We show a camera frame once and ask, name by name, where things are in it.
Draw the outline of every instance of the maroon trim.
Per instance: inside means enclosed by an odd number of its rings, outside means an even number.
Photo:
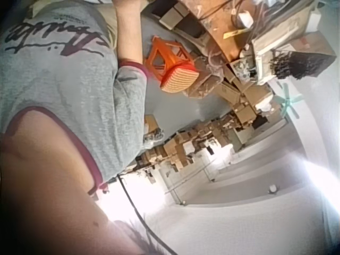
[[[69,129],[68,126],[64,124],[54,113],[52,113],[50,110],[39,107],[39,106],[30,106],[27,107],[21,111],[19,111],[10,121],[10,124],[8,125],[6,129],[6,135],[13,136],[15,135],[16,131],[18,130],[18,127],[20,125],[20,122],[23,118],[23,116],[30,112],[30,111],[37,111],[41,112],[51,119],[55,123],[57,123],[67,134],[68,138],[73,142],[73,144],[76,146],[77,150],[79,151],[80,155],[82,156],[87,168],[90,170],[90,173],[93,177],[93,180],[95,182],[95,186],[88,192],[89,195],[96,192],[96,190],[101,186],[103,183],[103,177],[101,175],[101,172],[99,171],[99,168],[97,166],[97,163],[95,162],[94,158],[92,157],[89,150],[86,148],[86,146],[80,141],[80,139]]]
[[[123,66],[136,67],[145,74],[147,79],[150,77],[148,69],[140,63],[137,63],[137,62],[134,62],[134,61],[122,61],[122,62],[120,62],[119,66],[120,67],[123,67]]]

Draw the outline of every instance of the shirt sleeve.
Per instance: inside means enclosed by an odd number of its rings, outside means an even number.
[[[118,70],[114,88],[116,142],[123,166],[139,153],[144,135],[147,70],[141,64],[124,62]]]

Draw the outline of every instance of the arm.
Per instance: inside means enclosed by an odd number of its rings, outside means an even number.
[[[113,0],[117,13],[117,54],[114,86],[117,157],[127,166],[139,153],[144,135],[146,68],[142,66],[140,0]]]
[[[118,60],[143,63],[140,0],[113,0],[117,14]]]

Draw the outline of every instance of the hand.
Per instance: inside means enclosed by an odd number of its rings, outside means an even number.
[[[140,11],[141,0],[112,0],[118,12]]]

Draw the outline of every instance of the electrical wire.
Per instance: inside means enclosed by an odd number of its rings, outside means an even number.
[[[142,223],[142,225],[145,227],[145,229],[147,230],[147,232],[161,245],[164,247],[165,250],[167,250],[171,255],[177,255],[176,252],[174,252],[165,242],[163,242],[151,229],[150,227],[147,225],[147,223],[145,222],[145,220],[143,219],[143,217],[140,215],[140,213],[138,212],[136,206],[134,205],[128,191],[126,190],[126,187],[120,177],[120,175],[117,176],[119,182],[121,183],[121,186],[127,196],[127,199],[129,200],[131,206],[134,209],[134,212],[136,213],[138,219],[140,220],[140,222]]]
[[[274,16],[275,14],[279,13],[280,11],[282,11],[284,8],[286,8],[286,7],[288,6],[288,4],[289,4],[291,1],[292,1],[292,0],[287,0],[287,2],[286,2],[284,5],[282,5],[277,11],[275,11],[275,12],[273,12],[273,13],[270,13],[270,14],[268,15],[268,18],[271,17],[271,16]],[[266,10],[266,11],[264,12],[264,15],[266,15],[267,12],[269,12],[269,11],[270,11],[270,9]]]
[[[231,22],[233,24],[234,27],[236,27],[237,29],[243,29],[243,27],[241,25],[238,24],[238,19],[237,17],[239,16],[240,13],[240,9],[241,9],[241,5],[245,0],[240,0],[234,7],[234,9],[236,9],[236,13],[235,15],[232,15],[231,17]]]
[[[263,15],[264,5],[265,5],[264,2],[262,2],[261,3],[261,7],[260,7],[260,11],[259,11],[259,14],[258,14],[257,22],[256,22],[254,28],[249,33],[249,36],[248,36],[248,38],[246,40],[246,44],[250,43],[250,41],[252,40],[253,36],[256,35],[256,33],[258,31],[259,23],[261,22],[261,16]]]
[[[222,9],[224,6],[226,6],[228,3],[232,2],[232,1],[233,1],[233,0],[227,0],[227,1],[225,1],[224,3],[218,5],[217,8],[216,8],[213,12],[211,12],[211,13],[209,13],[209,14],[207,14],[207,15],[201,17],[201,18],[199,18],[198,20],[199,20],[199,21],[202,21],[202,20],[205,20],[205,19],[211,17],[212,15],[214,15],[216,12],[218,12],[220,9]]]

